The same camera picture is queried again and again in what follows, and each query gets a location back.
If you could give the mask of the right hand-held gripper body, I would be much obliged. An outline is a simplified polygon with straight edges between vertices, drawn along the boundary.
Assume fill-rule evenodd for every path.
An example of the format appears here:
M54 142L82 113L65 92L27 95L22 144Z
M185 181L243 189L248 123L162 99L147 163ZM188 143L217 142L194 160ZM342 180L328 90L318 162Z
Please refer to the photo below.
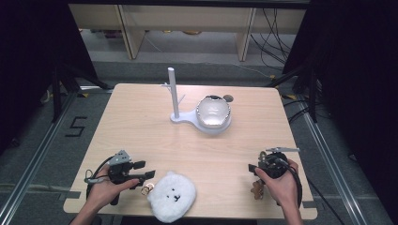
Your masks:
M298 148L272 147L261 151L258 157L258 168L263 170L270 178L276 179L290 171L296 171L288 163L286 152L299 152Z

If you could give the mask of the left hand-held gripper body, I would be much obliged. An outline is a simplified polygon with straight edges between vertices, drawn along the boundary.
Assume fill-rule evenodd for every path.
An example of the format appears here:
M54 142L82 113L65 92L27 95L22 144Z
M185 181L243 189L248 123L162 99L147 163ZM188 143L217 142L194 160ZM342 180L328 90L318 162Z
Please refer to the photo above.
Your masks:
M107 164L109 165L108 176L114 184L123 184L133 179L130 171L135 169L136 163L131 161L131 157L125 150L117 152Z

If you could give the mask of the brown bear keychain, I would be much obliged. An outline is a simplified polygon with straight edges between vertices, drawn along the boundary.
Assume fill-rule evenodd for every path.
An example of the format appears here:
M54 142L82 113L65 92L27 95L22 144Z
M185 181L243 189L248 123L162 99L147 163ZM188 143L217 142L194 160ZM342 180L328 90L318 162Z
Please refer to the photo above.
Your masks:
M251 193L256 200L262 200L264 196L264 183L261 179L252 183Z

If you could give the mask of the white fluffy plush pouch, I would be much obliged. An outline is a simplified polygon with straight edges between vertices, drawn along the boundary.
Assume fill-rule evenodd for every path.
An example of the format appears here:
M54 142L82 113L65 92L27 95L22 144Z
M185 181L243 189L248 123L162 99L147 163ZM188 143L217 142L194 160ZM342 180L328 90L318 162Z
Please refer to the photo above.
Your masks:
M163 223L182 218L196 199L194 183L175 172L168 172L156 185L146 184L141 192L146 196L153 216Z

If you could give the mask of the white hanger stand with tray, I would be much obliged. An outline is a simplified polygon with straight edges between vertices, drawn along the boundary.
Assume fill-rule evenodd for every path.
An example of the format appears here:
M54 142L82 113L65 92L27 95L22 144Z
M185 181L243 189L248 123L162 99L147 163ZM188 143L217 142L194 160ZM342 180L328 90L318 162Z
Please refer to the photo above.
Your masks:
M178 97L177 95L175 69L173 67L169 67L167 68L167 72L168 72L169 82L164 83L162 86L166 87L171 94L173 112L170 115L170 120L173 123L175 124L188 123L196 127L201 132L204 132L205 134L209 135L219 135L229 128L232 121L232 115L230 122L227 124L227 126L222 127L220 129L209 129L199 124L196 118L196 106L204 97L196 104L196 106L190 112L182 112L179 109L179 103L183 99L183 97Z

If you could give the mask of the silver metal bowl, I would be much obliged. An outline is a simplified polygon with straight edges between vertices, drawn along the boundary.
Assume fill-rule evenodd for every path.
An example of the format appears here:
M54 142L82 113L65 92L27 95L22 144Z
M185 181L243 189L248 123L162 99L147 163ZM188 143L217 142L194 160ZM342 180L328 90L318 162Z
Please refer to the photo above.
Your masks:
M196 118L204 128L225 128L231 119L231 107L222 97L206 96L196 106Z

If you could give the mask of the person's right hand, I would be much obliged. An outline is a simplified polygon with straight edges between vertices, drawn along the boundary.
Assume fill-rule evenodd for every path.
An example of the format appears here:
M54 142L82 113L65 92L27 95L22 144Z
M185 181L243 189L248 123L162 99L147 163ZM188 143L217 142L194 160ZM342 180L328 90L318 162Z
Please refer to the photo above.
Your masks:
M298 209L298 188L291 172L286 172L279 178L270 178L263 170L256 168L256 175L265 182L270 196L282 209Z

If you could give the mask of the person's left hand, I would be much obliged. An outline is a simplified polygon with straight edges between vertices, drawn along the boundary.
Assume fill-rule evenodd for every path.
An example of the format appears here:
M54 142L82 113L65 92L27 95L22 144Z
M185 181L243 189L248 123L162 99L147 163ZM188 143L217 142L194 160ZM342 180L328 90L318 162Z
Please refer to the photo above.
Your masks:
M103 181L95 184L91 188L85 203L85 206L91 210L99 211L102 207L109 204L122 191L134 188L139 183L138 179L131 179L122 184L114 184L109 180L108 171L109 166L103 166L98 173L98 176L103 178Z

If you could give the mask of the black metal stand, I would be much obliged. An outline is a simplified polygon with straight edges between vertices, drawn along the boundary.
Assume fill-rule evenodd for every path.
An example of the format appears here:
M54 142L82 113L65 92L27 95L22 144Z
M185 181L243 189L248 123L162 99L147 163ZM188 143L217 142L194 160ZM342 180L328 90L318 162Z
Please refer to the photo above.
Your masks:
M276 87L279 84L287 82L293 77L296 77L296 81L292 87L292 90L295 94L303 94L305 91L308 91L309 114L313 119L313 122L316 123L317 119L315 115L315 102L317 78L314 70L310 66L299 66L295 69L292 69L290 72L285 73L282 77L267 84L267 87Z
M53 88L53 101L54 101L54 116L53 121L55 122L62 112L62 100L61 100L61 87L60 84L66 88L68 93L77 94L82 90L80 85L77 83L77 78L83 78L84 80L95 84L101 90L112 90L113 87L105 82L98 79L96 72L89 73L75 66L68 65L66 63L58 64L54 68L52 75L52 88Z

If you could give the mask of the black curtain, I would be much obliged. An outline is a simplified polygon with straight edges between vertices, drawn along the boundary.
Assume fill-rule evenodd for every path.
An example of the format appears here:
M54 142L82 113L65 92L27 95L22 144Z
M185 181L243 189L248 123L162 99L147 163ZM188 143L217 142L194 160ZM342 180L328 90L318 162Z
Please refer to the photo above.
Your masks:
M329 111L398 225L398 0L305 1L285 68L319 52Z
M95 79L64 0L0 0L0 155L22 131L53 75Z

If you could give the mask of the beige wooden desk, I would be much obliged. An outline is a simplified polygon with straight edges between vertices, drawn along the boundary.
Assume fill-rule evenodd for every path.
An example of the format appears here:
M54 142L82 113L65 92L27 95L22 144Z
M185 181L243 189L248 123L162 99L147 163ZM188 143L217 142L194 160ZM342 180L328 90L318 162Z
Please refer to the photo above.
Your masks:
M233 33L237 55L244 61L252 33L295 35L303 9L260 7L161 7L132 5L70 4L78 27L119 30L130 59L137 57L146 30Z

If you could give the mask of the aluminium floor rail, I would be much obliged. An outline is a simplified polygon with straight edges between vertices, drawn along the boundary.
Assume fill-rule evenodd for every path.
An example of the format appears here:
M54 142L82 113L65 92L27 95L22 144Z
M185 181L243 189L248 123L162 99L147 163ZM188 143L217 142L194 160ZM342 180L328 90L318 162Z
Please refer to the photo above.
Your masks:
M77 98L76 93L68 94L65 101L61 105L61 113L58 117L50 124L48 130L45 133L44 138L40 142L35 154L29 161L21 178L18 183L14 186L7 201L0 209L0 225L8 225L13 219L18 207L20 206L23 197L28 190L33 178L38 172L38 168L45 159L52 142L58 132L58 129L62 125L66 113L68 112L70 105Z
M303 117L305 118L306 124L312 133L314 141L317 145L317 149L325 161L330 177L343 201L344 207L350 216L352 223L354 225L368 225L368 222L360 209L359 202L345 181L344 175L342 174L334 156L332 155L318 124L310 116L309 112L303 114Z

